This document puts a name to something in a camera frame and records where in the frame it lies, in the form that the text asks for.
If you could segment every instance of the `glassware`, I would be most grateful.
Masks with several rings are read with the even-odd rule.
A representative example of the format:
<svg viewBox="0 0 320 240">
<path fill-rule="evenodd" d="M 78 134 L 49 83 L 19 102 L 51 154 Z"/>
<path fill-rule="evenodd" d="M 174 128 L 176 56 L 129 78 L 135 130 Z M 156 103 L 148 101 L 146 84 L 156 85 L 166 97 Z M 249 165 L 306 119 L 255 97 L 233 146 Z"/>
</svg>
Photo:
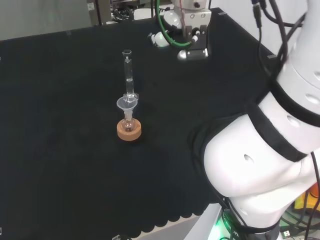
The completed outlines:
<svg viewBox="0 0 320 240">
<path fill-rule="evenodd" d="M 122 51 L 123 61 L 124 61 L 124 75 L 125 75 L 125 87 L 126 87 L 126 94 L 129 97 L 134 97 L 138 99 L 138 95 L 135 93 L 134 90 L 134 76 L 132 72 L 132 59 L 131 55 L 132 52 L 129 49 Z"/>
<path fill-rule="evenodd" d="M 116 105 L 123 110 L 124 119 L 122 120 L 122 129 L 126 132 L 132 132 L 136 129 L 136 121 L 132 118 L 133 109 L 137 105 L 138 100 L 132 95 L 120 97 Z"/>
</svg>

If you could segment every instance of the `green cable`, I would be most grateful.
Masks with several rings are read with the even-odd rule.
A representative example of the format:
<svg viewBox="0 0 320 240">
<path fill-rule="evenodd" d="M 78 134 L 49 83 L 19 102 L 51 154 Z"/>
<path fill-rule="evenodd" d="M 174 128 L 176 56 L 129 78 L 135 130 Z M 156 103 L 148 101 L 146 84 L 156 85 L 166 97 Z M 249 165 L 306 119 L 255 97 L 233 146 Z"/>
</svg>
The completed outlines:
<svg viewBox="0 0 320 240">
<path fill-rule="evenodd" d="M 160 5 L 160 0 L 156 0 L 156 3 L 155 3 L 155 11 L 156 11 L 156 14 L 157 14 L 157 17 L 159 19 L 159 24 L 160 24 L 160 28 L 162 30 L 162 34 L 164 35 L 164 38 L 169 41 L 171 44 L 177 46 L 177 47 L 187 47 L 187 46 L 190 46 L 191 45 L 191 42 L 188 41 L 186 43 L 178 43 L 176 42 L 175 40 L 173 40 L 166 32 L 165 30 L 165 27 L 164 25 L 162 24 L 162 21 L 161 21 L 161 18 L 160 18 L 160 11 L 159 11 L 159 5 Z"/>
</svg>

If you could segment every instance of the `table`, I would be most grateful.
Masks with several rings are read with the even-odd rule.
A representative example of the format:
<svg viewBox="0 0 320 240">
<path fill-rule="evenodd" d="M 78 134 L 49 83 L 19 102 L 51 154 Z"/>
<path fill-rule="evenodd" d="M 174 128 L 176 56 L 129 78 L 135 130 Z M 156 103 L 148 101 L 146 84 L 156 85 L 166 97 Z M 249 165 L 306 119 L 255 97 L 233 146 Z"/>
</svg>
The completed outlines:
<svg viewBox="0 0 320 240">
<path fill-rule="evenodd" d="M 137 237 L 216 201 L 188 134 L 243 112 L 267 83 L 257 41 L 220 12 L 212 10 L 205 61 L 178 62 L 177 50 L 149 46 L 159 31 L 151 19 L 0 42 L 3 239 Z M 142 124 L 132 143 L 116 131 L 123 49 L 132 50 Z"/>
</svg>

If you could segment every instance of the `yellow object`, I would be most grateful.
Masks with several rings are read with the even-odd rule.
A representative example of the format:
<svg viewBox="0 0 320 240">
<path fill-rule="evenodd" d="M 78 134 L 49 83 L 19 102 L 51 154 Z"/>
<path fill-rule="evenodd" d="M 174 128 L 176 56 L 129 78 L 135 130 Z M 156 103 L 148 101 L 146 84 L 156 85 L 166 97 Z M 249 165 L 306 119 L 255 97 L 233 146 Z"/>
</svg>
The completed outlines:
<svg viewBox="0 0 320 240">
<path fill-rule="evenodd" d="M 304 192 L 301 196 L 299 196 L 295 202 L 294 202 L 294 209 L 300 210 L 304 209 L 304 202 L 305 202 L 305 195 L 306 193 Z M 313 209 L 316 205 L 318 198 L 313 197 L 310 193 L 308 194 L 308 199 L 306 202 L 306 208 L 307 209 Z"/>
</svg>

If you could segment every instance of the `black strap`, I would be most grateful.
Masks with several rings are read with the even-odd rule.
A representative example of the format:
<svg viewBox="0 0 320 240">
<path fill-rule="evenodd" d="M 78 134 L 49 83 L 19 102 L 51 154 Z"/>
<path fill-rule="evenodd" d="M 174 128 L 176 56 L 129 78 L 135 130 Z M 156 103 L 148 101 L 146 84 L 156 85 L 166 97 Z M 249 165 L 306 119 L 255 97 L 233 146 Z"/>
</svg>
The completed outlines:
<svg viewBox="0 0 320 240">
<path fill-rule="evenodd" d="M 248 104 L 246 110 L 260 137 L 278 154 L 292 162 L 298 162 L 307 156 L 292 146 L 278 132 L 256 103 Z"/>
<path fill-rule="evenodd" d="M 242 234 L 248 235 L 248 234 L 261 234 L 261 233 L 268 232 L 274 229 L 276 226 L 278 226 L 280 221 L 279 219 L 277 223 L 269 227 L 257 228 L 253 226 L 241 225 L 238 222 L 238 220 L 235 219 L 236 217 L 232 216 L 231 211 L 229 209 L 223 209 L 221 212 L 221 217 L 222 217 L 223 224 L 225 228 L 228 230 L 228 232 L 230 233 L 232 229 L 233 233 L 235 233 L 234 234 L 235 239 L 237 239 L 237 237 L 239 238 Z"/>
<path fill-rule="evenodd" d="M 287 95 L 280 84 L 276 80 L 270 81 L 270 92 L 274 96 L 278 104 L 286 110 L 290 115 L 294 116 L 300 121 L 320 128 L 320 115 L 305 109 L 303 106 L 297 104 Z"/>
</svg>

